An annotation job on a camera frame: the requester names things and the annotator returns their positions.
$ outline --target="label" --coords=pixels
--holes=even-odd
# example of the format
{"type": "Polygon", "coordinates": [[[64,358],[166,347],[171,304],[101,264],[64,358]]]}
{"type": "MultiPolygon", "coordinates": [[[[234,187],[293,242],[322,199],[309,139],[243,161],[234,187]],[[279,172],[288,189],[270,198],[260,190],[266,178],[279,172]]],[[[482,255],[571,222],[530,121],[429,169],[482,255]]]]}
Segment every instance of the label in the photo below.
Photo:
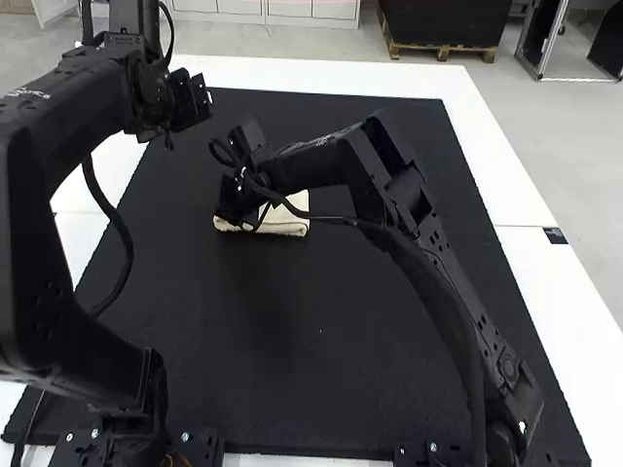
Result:
{"type": "Polygon", "coordinates": [[[544,227],[543,231],[549,238],[550,243],[553,245],[568,245],[568,241],[558,227],[544,227]]]}

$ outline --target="black case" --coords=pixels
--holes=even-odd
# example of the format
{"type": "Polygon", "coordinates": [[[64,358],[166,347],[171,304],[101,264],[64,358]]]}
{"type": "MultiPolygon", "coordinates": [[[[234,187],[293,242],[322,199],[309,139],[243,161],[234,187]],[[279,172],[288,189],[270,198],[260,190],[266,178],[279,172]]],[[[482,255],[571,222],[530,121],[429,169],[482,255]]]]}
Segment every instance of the black case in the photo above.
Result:
{"type": "Polygon", "coordinates": [[[380,0],[393,40],[402,44],[495,47],[511,0],[380,0]]]}

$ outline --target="wooden pallet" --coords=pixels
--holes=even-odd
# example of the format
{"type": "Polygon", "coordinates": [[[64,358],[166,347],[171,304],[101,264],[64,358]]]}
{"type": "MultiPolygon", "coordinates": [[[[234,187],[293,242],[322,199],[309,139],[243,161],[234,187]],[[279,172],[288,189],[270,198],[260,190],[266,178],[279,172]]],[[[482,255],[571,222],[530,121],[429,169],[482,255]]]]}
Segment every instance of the wooden pallet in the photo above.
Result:
{"type": "Polygon", "coordinates": [[[495,53],[497,52],[497,47],[470,47],[463,45],[439,46],[434,44],[402,44],[399,42],[395,42],[391,37],[391,32],[389,31],[387,20],[385,19],[385,15],[381,8],[378,9],[378,15],[379,22],[381,23],[381,30],[383,31],[383,36],[385,37],[387,50],[389,51],[389,56],[392,60],[399,59],[401,51],[436,51],[437,61],[448,61],[448,55],[450,54],[450,51],[452,51],[476,52],[482,54],[482,58],[485,63],[493,63],[495,61],[495,53]]]}

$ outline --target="sticker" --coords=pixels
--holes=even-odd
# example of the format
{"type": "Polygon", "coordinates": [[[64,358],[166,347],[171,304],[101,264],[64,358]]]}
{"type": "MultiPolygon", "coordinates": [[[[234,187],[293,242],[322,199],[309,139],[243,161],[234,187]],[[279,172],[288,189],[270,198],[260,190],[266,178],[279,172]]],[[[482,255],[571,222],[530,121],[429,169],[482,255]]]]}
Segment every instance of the sticker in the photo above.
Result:
{"type": "Polygon", "coordinates": [[[11,90],[9,92],[0,93],[0,99],[3,97],[22,97],[23,95],[40,97],[45,100],[48,100],[52,97],[51,95],[45,92],[42,92],[40,90],[29,90],[28,88],[17,88],[16,90],[11,90]]]}
{"type": "Polygon", "coordinates": [[[558,227],[544,227],[543,231],[553,245],[568,245],[568,241],[558,227]]]}

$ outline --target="drawer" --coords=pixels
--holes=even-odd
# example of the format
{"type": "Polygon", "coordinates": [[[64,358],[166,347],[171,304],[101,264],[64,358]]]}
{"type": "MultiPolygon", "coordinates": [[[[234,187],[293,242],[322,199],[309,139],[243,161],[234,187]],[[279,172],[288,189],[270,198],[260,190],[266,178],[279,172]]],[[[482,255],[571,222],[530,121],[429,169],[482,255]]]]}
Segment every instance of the drawer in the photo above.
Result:
{"type": "Polygon", "coordinates": [[[217,0],[218,13],[262,15],[262,0],[217,0]]]}
{"type": "Polygon", "coordinates": [[[312,0],[269,0],[269,15],[310,18],[312,0]]]}
{"type": "Polygon", "coordinates": [[[314,18],[354,19],[357,0],[313,0],[314,18]]]}
{"type": "Polygon", "coordinates": [[[216,13],[216,0],[173,0],[176,12],[216,13]]]}

